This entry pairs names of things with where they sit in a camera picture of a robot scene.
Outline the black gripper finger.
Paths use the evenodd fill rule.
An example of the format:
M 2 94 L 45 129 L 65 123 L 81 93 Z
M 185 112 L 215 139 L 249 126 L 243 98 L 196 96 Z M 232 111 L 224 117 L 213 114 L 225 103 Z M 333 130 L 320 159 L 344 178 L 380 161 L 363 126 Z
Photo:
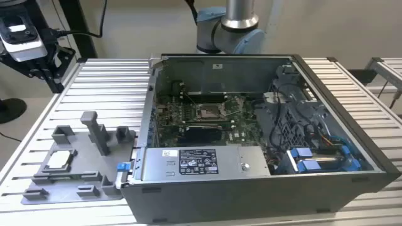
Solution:
M 52 77 L 45 58 L 17 62 L 10 55 L 1 55 L 0 62 L 26 77 Z
M 74 50 L 68 47 L 54 46 L 45 58 L 45 82 L 52 93 L 61 93 L 62 76 L 74 57 Z

